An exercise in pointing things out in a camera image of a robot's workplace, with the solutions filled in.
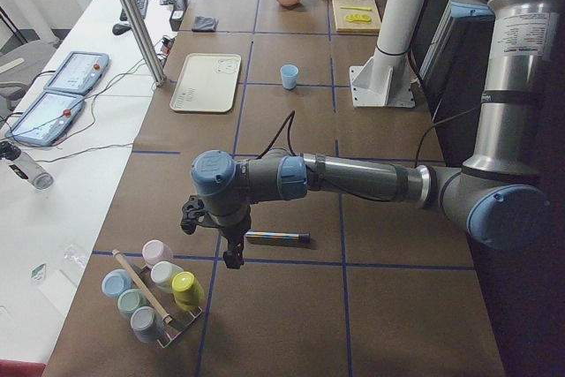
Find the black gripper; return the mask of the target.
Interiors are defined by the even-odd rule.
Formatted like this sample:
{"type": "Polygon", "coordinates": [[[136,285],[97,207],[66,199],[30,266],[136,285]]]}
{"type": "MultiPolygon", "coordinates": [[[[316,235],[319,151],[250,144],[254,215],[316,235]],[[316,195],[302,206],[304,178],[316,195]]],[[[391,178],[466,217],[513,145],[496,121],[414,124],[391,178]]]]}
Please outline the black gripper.
{"type": "Polygon", "coordinates": [[[213,215],[198,195],[191,195],[182,206],[180,227],[185,234],[192,235],[198,226],[217,229],[229,242],[222,257],[228,269],[241,268],[245,264],[244,236],[251,228],[251,208],[243,205],[233,214],[213,215]]]}

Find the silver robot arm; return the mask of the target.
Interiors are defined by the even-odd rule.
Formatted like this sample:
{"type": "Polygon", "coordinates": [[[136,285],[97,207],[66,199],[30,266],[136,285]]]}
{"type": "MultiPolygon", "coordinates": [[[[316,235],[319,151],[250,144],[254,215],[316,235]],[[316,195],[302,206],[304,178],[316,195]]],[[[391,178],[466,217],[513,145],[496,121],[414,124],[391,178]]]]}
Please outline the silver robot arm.
{"type": "Polygon", "coordinates": [[[256,216],[222,226],[222,233],[241,238],[244,229],[309,230],[320,235],[333,228],[336,202],[345,199],[348,260],[351,263],[415,263],[431,266],[442,259],[455,264],[457,227],[444,215],[432,216],[440,200],[457,207],[456,191],[478,180],[460,173],[477,134],[479,78],[486,70],[486,46],[492,32],[476,24],[464,32],[471,52],[456,60],[448,111],[453,120],[431,126],[426,109],[361,108],[345,86],[347,64],[368,54],[372,38],[339,35],[326,21],[330,4],[306,0],[283,8],[275,0],[196,0],[196,11],[217,11],[218,34],[186,33],[187,53],[241,53],[245,71],[238,89],[243,103],[226,118],[197,114],[182,134],[185,157],[213,150],[227,169],[249,162],[257,172],[253,188],[240,174],[224,177],[230,200],[245,206],[267,199],[256,216]],[[279,195],[274,171],[288,155],[267,142],[279,122],[298,113],[295,154],[309,170],[315,187],[307,200],[289,203],[279,195]]]}

